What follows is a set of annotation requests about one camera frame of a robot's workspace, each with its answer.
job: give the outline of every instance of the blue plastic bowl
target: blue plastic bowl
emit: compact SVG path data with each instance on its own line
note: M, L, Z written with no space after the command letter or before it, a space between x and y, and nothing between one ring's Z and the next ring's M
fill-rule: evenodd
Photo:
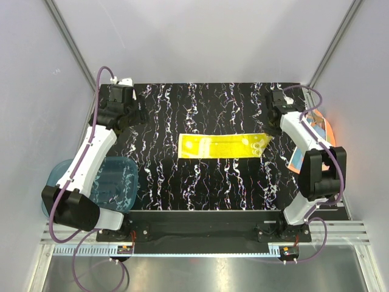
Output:
M47 185L54 187L71 164L70 159L54 167ZM89 199L101 208L128 213L134 205L137 189L136 163L127 157L105 157L95 177ZM42 211L49 217L43 202Z

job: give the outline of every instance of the yellow towel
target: yellow towel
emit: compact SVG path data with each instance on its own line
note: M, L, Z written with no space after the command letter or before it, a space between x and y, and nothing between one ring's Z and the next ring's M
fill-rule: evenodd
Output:
M267 134L180 134L178 158L258 158L272 136Z

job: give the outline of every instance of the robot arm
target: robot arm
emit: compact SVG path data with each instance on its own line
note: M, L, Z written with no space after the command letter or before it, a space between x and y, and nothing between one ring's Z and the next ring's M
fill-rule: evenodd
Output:
M305 117L300 121L301 112L293 103L285 100L282 90L270 92L266 96L266 105L271 128L278 133L285 132L291 137L304 156L298 176L299 192L281 212L277 221L277 235L281 239L289 240L295 237L306 223L305 216L314 206L318 208L320 203L328 201L339 192L339 174L323 146L336 158L344 182L346 151L343 147L333 147L320 137Z
M56 209L54 222L84 231L93 228L118 230L122 226L123 214L98 207L89 196L96 174L117 137L126 128L146 123L149 119L144 99L136 96L131 79L114 80L114 84L106 89L109 98L99 107L92 142L88 142L92 134L92 127L89 127L67 172L55 187L46 186L42 191L43 202L50 213L60 190L70 180ZM77 164L80 164L78 170L70 179Z

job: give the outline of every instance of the purple cable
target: purple cable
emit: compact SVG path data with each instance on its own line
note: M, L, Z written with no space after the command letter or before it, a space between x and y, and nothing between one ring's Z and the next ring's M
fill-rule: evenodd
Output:
M327 234L328 234L327 224L326 224L326 222L322 218L320 218L320 217L311 218L307 222L307 225L309 225L312 221L315 221L315 220L321 221L323 223L323 226L324 226L324 239L323 239L323 243L322 243L321 247L318 249L318 251L314 255L312 255L311 257L308 257L307 259L299 260L298 261L299 263L306 263L306 262L309 262L310 260L313 260L316 257L318 257L318 255L322 253L322 251L323 251L323 249L324 249L324 247L325 247L325 245L327 243Z
M78 280L78 277L77 275L75 274L75 256L78 252L78 249L80 248L81 244L84 242L84 240L87 239L88 236L90 236L91 234L95 233L99 231L99 229L93 229L92 231L89 231L84 237L83 239L80 240L79 244L77 245L77 247L75 248L74 252L73 252L73 256L72 256L72 274L73 274L73 278L74 278L74 281L75 283L77 284L77 286L82 290L82 291L85 291L85 292L92 292L91 290L88 290L86 289L81 283L80 281ZM112 290L112 292L116 292L120 286L122 286L122 283L124 281L124 276L125 276L125 270L126 270L126 267L124 266L124 264L122 262L117 262L121 267L122 267L122 278L120 279L120 282L119 284Z
M98 92L99 92L99 88L100 88L100 77L102 75L102 72L103 70L106 69L109 71L109 73L111 74L111 77L114 78L114 74L112 72L112 70L110 68L108 68L107 66L102 66L98 72L97 72L97 78L96 78L96 89L95 89L95 99L96 99L96 104L95 104L95 110L94 110L94 113L93 113L93 123L92 123L92 133L91 133L91 136L89 137L89 140L88 140L88 143L91 143L93 138L94 138L94 135L95 135L95 129L96 129L96 123L97 123L97 111L98 111L98 103L99 103L99 98L98 98ZM88 149L90 147L90 144L87 144L85 146L85 149L84 151L82 152L79 160L77 161L71 175L69 176L70 179L72 179L78 168L80 167L81 163L83 162L84 160L84 157L86 156L86 153L88 152ZM56 243L66 243L68 242L69 240L71 240L72 238L74 238L78 233L80 233L81 230L78 230L76 232L74 232L71 236L69 236L68 238L66 239L59 239L55 236L54 234L54 229L53 229L53 223L54 223L54 215L55 215L55 211L58 207L58 204L60 203L61 201L61 198L63 196L63 194L65 193L65 190L67 189L67 187L69 186L69 184L71 183L70 180L66 181L65 185L63 186L63 188L60 190L56 200L54 201L54 204L53 204L53 207L51 209L51 212L50 212L50 218L49 218L49 233L50 233L50 236L52 238L53 241L55 241Z
M95 269L96 267L100 266L101 264L103 263L106 263L106 262L109 262L109 259L105 259L105 260L102 260L101 262L98 262L98 263L95 263L94 265L92 265L86 272L83 272L82 274L78 275L77 276L77 279L80 280L80 278L84 277L85 275L89 274L93 269ZM62 271L62 268L61 266L58 266L58 269L59 269L59 275L61 276L61 279L63 282L65 283L73 283L74 282L74 278L73 278L73 275L72 275L72 278L71 279L66 279L65 276L63 276L63 271Z

